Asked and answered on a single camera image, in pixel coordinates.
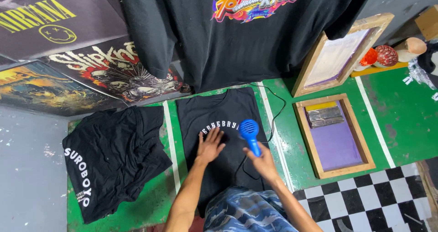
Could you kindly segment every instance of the red patterned ball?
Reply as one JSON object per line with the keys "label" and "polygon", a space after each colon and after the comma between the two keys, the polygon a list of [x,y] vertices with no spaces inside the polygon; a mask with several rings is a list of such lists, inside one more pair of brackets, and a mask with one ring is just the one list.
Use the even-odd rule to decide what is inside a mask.
{"label": "red patterned ball", "polygon": [[377,51],[377,62],[383,66],[391,67],[399,61],[399,55],[392,47],[378,46],[375,50]]}

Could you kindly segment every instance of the hanging black t-shirt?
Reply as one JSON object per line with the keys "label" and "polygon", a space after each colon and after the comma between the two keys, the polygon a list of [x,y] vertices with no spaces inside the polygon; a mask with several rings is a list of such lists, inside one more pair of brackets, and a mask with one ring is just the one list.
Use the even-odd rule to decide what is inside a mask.
{"label": "hanging black t-shirt", "polygon": [[122,0],[140,61],[166,78],[176,43],[195,92],[277,78],[324,30],[344,37],[367,0]]}
{"label": "hanging black t-shirt", "polygon": [[172,165],[159,129],[163,107],[129,107],[85,117],[62,141],[84,223],[135,201],[146,182]]}
{"label": "hanging black t-shirt", "polygon": [[208,164],[202,179],[198,202],[201,217],[204,217],[207,203],[231,185],[243,185],[255,191],[270,189],[250,160],[245,162],[244,169],[240,166],[246,156],[242,149],[248,147],[247,141],[239,136],[239,124],[243,120],[255,120],[259,125],[257,140],[267,141],[252,88],[228,89],[223,94],[177,100],[176,104],[188,169],[193,166],[196,158],[199,132],[207,134],[215,127],[220,127],[224,132],[222,142],[226,146],[219,156]]}

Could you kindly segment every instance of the smiley face logo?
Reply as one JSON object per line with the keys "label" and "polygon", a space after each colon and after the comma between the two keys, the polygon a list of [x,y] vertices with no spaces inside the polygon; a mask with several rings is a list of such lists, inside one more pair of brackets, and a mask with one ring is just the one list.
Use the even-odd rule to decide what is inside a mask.
{"label": "smiley face logo", "polygon": [[76,34],[68,28],[58,25],[45,25],[39,28],[44,38],[58,44],[67,44],[77,39]]}

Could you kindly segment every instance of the t-shirt sleeve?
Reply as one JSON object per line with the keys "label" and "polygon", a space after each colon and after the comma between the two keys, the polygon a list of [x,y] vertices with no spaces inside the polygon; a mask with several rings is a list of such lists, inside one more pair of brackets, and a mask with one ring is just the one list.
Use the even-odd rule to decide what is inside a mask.
{"label": "t-shirt sleeve", "polygon": [[335,40],[345,37],[367,1],[351,0],[343,13],[324,29],[327,38]]}
{"label": "t-shirt sleeve", "polygon": [[140,62],[159,79],[167,77],[177,38],[164,0],[121,0]]}

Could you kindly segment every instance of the wooden frame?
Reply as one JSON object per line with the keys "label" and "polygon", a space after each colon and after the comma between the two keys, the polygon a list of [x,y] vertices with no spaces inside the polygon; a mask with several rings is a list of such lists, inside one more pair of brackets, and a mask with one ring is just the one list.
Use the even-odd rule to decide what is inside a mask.
{"label": "wooden frame", "polygon": [[[363,164],[324,171],[321,161],[319,159],[318,152],[316,151],[316,146],[313,141],[312,134],[310,132],[310,127],[308,119],[304,112],[304,107],[332,101],[339,101],[339,104],[341,105],[342,111],[344,112],[345,120],[348,123],[348,127],[350,128],[350,131],[353,135],[354,142],[356,143],[357,150],[359,151],[359,155],[362,159]],[[364,135],[362,134],[362,131],[354,115],[353,108],[351,107],[351,104],[347,98],[347,94],[339,94],[324,98],[297,102],[293,104],[293,108],[295,109],[298,123],[304,136],[304,142],[306,144],[310,160],[312,162],[312,166],[314,168],[317,178],[331,178],[334,176],[351,174],[376,168],[376,165],[374,164],[373,158],[368,149],[367,143],[365,142]]]}
{"label": "wooden frame", "polygon": [[393,18],[393,14],[384,13],[355,21],[348,34],[367,29],[369,29],[369,31],[366,33],[364,39],[362,39],[359,46],[355,50],[351,50],[353,55],[349,58],[347,63],[345,63],[343,69],[338,74],[338,77],[327,82],[305,86],[310,73],[315,68],[316,61],[321,54],[324,44],[328,41],[325,32],[322,32],[304,60],[303,68],[301,69],[297,82],[292,89],[292,96],[297,97],[342,85],[353,69],[359,65],[360,60],[374,45]]}

